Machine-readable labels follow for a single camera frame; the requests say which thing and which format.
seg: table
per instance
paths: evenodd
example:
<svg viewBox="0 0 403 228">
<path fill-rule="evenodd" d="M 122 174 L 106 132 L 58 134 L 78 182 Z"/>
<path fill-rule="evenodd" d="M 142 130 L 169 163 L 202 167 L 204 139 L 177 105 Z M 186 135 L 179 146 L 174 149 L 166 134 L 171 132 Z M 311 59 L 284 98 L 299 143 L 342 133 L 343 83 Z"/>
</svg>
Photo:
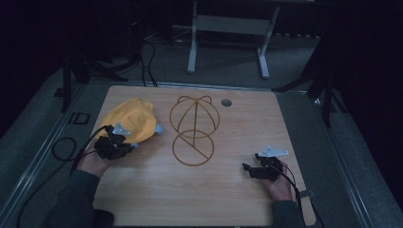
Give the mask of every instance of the table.
<svg viewBox="0 0 403 228">
<path fill-rule="evenodd" d="M 173 153 L 178 132 L 174 115 L 181 96 L 211 98 L 207 107 L 212 118 L 199 106 L 197 129 L 209 131 L 211 119 L 220 123 L 210 135 L 214 154 L 199 166 L 184 165 Z M 133 98 L 154 104 L 154 114 L 164 128 L 116 161 L 99 184 L 94 207 L 114 214 L 117 226 L 264 226 L 272 223 L 271 199 L 259 180 L 249 178 L 242 163 L 258 165 L 254 154 L 267 145 L 286 149 L 279 157 L 295 175 L 299 191 L 305 184 L 295 152 L 278 106 L 276 95 L 266 91 L 201 89 L 184 87 L 112 86 L 106 94 L 94 130 L 117 105 Z M 221 101 L 228 99 L 230 106 Z M 184 118 L 182 129 L 191 127 Z M 197 142 L 198 148 L 211 149 L 211 142 Z M 315 223 L 309 198 L 302 199 L 307 225 Z"/>
</svg>

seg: gray sleeve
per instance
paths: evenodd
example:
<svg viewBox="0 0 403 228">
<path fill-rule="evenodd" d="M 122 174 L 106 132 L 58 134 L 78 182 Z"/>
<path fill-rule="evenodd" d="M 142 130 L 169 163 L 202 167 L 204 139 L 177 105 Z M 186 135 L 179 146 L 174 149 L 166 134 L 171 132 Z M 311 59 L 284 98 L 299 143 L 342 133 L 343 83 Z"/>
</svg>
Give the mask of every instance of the gray sleeve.
<svg viewBox="0 0 403 228">
<path fill-rule="evenodd" d="M 273 228 L 306 227 L 302 214 L 291 200 L 275 201 L 272 204 Z"/>
<path fill-rule="evenodd" d="M 94 216 L 92 202 L 99 181 L 92 174 L 75 170 L 48 213 L 47 227 L 90 228 Z"/>
</svg>

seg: small white object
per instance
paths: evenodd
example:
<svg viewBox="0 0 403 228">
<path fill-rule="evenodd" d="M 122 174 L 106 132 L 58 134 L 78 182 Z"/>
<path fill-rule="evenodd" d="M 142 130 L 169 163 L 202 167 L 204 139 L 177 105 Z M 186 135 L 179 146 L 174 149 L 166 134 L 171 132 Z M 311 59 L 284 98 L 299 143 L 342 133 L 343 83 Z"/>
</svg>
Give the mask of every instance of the small white object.
<svg viewBox="0 0 403 228">
<path fill-rule="evenodd" d="M 120 122 L 117 122 L 115 128 L 113 128 L 112 133 L 115 135 L 130 135 L 131 132 L 126 130 Z"/>
<path fill-rule="evenodd" d="M 288 150 L 275 148 L 270 145 L 267 146 L 265 151 L 258 153 L 260 157 L 266 157 L 266 158 L 284 156 L 288 154 L 289 154 Z"/>
</svg>

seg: person's right hand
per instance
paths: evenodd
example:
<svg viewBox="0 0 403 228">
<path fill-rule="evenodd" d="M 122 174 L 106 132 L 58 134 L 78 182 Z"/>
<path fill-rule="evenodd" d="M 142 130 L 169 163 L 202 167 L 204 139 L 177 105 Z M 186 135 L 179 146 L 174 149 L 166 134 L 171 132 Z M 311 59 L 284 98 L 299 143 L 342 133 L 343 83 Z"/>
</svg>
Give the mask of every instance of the person's right hand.
<svg viewBox="0 0 403 228">
<path fill-rule="evenodd" d="M 107 168 L 113 163 L 113 161 L 101 159 L 94 148 L 95 142 L 97 142 L 97 140 L 92 140 L 89 147 L 83 153 L 83 157 L 77 164 L 77 170 L 85 171 L 100 178 L 106 172 Z"/>
<path fill-rule="evenodd" d="M 283 174 L 287 175 L 287 164 L 284 162 L 281 164 L 285 166 L 285 168 L 283 168 Z M 261 180 L 261 182 L 267 188 L 273 200 L 293 200 L 293 195 L 291 194 L 291 183 L 282 175 L 279 175 L 278 179 L 274 182 L 269 180 Z"/>
</svg>

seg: cable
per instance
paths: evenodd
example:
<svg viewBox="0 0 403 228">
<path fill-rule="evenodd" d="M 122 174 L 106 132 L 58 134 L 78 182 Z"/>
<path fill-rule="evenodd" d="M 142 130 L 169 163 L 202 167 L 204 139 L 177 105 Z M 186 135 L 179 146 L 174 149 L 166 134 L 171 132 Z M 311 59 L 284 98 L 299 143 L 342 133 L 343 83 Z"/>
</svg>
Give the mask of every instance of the cable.
<svg viewBox="0 0 403 228">
<path fill-rule="evenodd" d="M 287 170 L 290 171 L 291 175 L 293 176 L 294 181 L 292 181 L 292 180 L 291 180 L 287 175 L 285 175 L 283 172 L 279 171 L 273 164 L 269 163 L 269 165 L 270 165 L 272 168 L 274 168 L 276 171 L 278 171 L 278 173 L 281 174 L 285 179 L 287 179 L 287 180 L 291 183 L 291 185 L 293 186 L 294 191 L 295 191 L 295 193 L 296 193 L 297 208 L 298 208 L 299 212 L 301 213 L 301 217 L 302 217 L 303 223 L 305 224 L 305 219 L 304 219 L 303 213 L 302 213 L 301 197 L 300 197 L 300 194 L 299 194 L 299 190 L 298 190 L 298 188 L 297 188 L 297 185 L 296 185 L 296 181 L 295 181 L 295 179 L 294 179 L 294 174 L 293 174 L 293 172 L 291 172 L 291 170 L 290 170 L 287 166 L 285 166 L 285 165 L 282 164 L 282 166 L 286 167 Z"/>
<path fill-rule="evenodd" d="M 146 44 L 152 46 L 153 52 L 152 52 L 152 54 L 151 54 L 150 60 L 148 61 L 148 66 L 145 66 L 143 56 L 140 56 L 140 62 L 142 63 L 142 79 L 143 79 L 143 85 L 146 86 L 146 84 L 145 84 L 145 78 L 144 78 L 144 77 L 145 77 L 145 73 L 147 72 L 147 73 L 148 73 L 148 76 L 149 76 L 150 79 L 151 79 L 152 84 L 154 85 L 154 87 L 158 87 L 157 81 L 154 79 L 154 77 L 153 77 L 153 75 L 152 75 L 152 73 L 151 73 L 151 63 L 152 63 L 152 60 L 154 59 L 154 55 L 155 55 L 155 46 L 154 46 L 152 43 L 150 43 L 150 42 L 148 42 L 148 41 L 146 41 L 146 40 L 144 40 L 144 42 L 145 42 Z"/>
<path fill-rule="evenodd" d="M 325 224 L 323 223 L 322 218 L 320 217 L 319 213 L 317 212 L 317 209 L 315 208 L 315 206 L 312 204 L 312 209 L 314 209 L 314 213 L 315 215 L 317 215 L 317 219 L 319 220 L 320 225 L 325 228 Z"/>
<path fill-rule="evenodd" d="M 25 209 L 27 208 L 27 205 L 29 204 L 29 202 L 32 200 L 32 198 L 39 192 L 39 190 L 46 184 L 48 183 L 48 181 L 50 181 L 51 178 L 53 178 L 68 162 L 74 162 L 74 164 L 71 167 L 71 171 L 70 171 L 70 175 L 71 172 L 77 167 L 78 162 L 80 161 L 81 158 L 87 156 L 88 154 L 94 153 L 97 150 L 93 150 L 93 151 L 89 151 L 88 153 L 84 154 L 84 151 L 86 150 L 86 147 L 91 143 L 91 141 L 93 140 L 93 138 L 103 129 L 107 128 L 107 126 L 102 126 L 101 128 L 99 128 L 98 130 L 96 130 L 90 137 L 89 139 L 86 141 L 86 143 L 84 144 L 84 146 L 80 149 L 79 153 L 77 154 L 76 158 L 73 159 L 73 155 L 74 152 L 76 151 L 77 148 L 77 142 L 75 142 L 75 140 L 71 137 L 64 137 L 61 138 L 59 140 L 57 140 L 56 142 L 53 143 L 52 147 L 51 147 L 51 153 L 53 155 L 53 157 L 58 160 L 63 162 L 61 165 L 59 165 L 41 184 L 39 184 L 39 186 L 32 192 L 31 195 L 29 195 L 29 197 L 26 199 L 26 201 L 23 203 L 23 205 L 21 206 L 21 209 L 18 213 L 18 217 L 17 217 L 17 224 L 16 227 L 17 228 L 21 228 L 21 218 L 24 214 Z M 71 149 L 70 153 L 68 154 L 68 156 L 66 158 L 61 158 L 59 155 L 56 154 L 56 145 L 61 142 L 61 141 L 71 141 L 73 143 L 73 148 Z"/>
<path fill-rule="evenodd" d="M 73 142 L 73 149 L 70 151 L 70 154 L 68 155 L 68 157 L 66 159 L 60 158 L 59 156 L 56 155 L 54 148 L 56 146 L 57 143 L 64 141 L 64 140 L 70 140 Z M 25 211 L 25 209 L 27 208 L 28 203 L 32 200 L 32 198 L 39 192 L 39 190 L 51 179 L 54 177 L 54 175 L 56 175 L 68 162 L 73 161 L 72 156 L 74 154 L 74 151 L 76 150 L 77 147 L 77 143 L 74 141 L 74 139 L 66 137 L 66 138 L 62 138 L 57 140 L 53 146 L 51 147 L 51 152 L 53 154 L 53 156 L 59 160 L 62 161 L 63 163 L 61 165 L 59 165 L 59 167 L 57 167 L 51 174 L 50 176 L 48 176 L 41 184 L 39 184 L 39 186 L 32 192 L 32 194 L 27 198 L 27 200 L 24 202 L 24 204 L 22 205 L 20 212 L 18 213 L 18 217 L 17 217 L 17 228 L 21 227 L 21 217 L 23 216 L 23 213 Z"/>
</svg>

